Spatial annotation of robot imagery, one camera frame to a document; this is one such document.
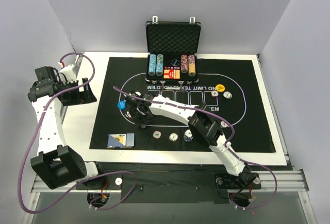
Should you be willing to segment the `red chip stack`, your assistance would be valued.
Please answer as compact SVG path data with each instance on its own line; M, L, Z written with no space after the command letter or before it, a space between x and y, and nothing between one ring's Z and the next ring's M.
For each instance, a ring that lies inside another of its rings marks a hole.
M153 133L153 138L155 138L155 139L159 139L161 137L161 132L160 131L155 131L154 133Z

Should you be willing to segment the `grey chip stack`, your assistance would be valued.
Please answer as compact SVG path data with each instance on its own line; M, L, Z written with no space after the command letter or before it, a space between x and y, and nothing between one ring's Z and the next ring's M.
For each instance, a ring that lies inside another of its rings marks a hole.
M177 139L178 139L178 135L177 135L176 133L171 133L171 134L169 135L169 140L170 140L170 141L175 142L175 141L177 141Z

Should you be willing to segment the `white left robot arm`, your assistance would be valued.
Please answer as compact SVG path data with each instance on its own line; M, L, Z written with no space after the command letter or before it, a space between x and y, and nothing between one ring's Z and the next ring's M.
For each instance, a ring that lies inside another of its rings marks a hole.
M32 169L50 189L83 179L88 179L95 189L102 188L106 183L105 174L101 173L97 163L85 162L67 145L62 127L63 107L96 102L88 79L82 79L84 89L80 91L77 88L78 66L75 64L59 71L44 66L37 68L35 73L37 81L29 90L28 99L42 124L37 132L38 155L30 160Z

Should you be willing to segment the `yellow big blind button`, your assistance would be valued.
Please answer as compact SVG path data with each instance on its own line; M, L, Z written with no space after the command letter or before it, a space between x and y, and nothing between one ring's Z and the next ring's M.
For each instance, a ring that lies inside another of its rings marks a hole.
M225 86L223 84L217 84L216 85L216 90L220 93L225 91Z

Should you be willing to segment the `blue small blind button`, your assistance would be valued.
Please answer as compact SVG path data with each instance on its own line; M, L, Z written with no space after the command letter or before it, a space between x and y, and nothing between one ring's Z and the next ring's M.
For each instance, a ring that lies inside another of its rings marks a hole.
M120 110L124 110L126 108L126 101L122 100L122 101L119 101L117 103L117 107L120 109Z

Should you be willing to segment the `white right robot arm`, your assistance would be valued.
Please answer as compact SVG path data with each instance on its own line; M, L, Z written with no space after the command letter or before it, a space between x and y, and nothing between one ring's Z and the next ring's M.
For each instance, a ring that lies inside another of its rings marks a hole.
M153 93L141 96L131 92L124 96L131 118L138 128L143 129L153 123L157 116L180 122L189 127L194 141L207 146L219 158L233 186L245 187L256 179L251 168L240 160L231 147L234 129L231 128L232 134L226 138L221 127L224 119L211 113L206 104L201 107L182 104Z

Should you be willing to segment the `blue chip stack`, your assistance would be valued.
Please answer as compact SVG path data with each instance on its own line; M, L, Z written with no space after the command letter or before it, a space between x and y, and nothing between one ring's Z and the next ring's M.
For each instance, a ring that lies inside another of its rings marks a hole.
M191 132L190 129L187 129L184 132L183 139L184 139L185 142L191 142L193 140L193 135L192 135L192 132Z

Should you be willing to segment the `blue playing card deck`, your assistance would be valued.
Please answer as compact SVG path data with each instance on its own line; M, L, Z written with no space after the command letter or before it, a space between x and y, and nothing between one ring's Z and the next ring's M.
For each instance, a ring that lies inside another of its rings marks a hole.
M135 146L134 133L109 134L107 148L132 148Z

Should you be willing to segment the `red chips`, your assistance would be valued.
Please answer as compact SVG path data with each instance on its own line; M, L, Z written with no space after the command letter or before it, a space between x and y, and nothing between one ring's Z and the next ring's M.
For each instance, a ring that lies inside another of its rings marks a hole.
M132 118L132 116L131 116L131 114L130 114L130 112L129 112L129 111L127 111L127 112L126 112L125 116L126 116L127 118L129 118L129 119L131 119L131 118Z

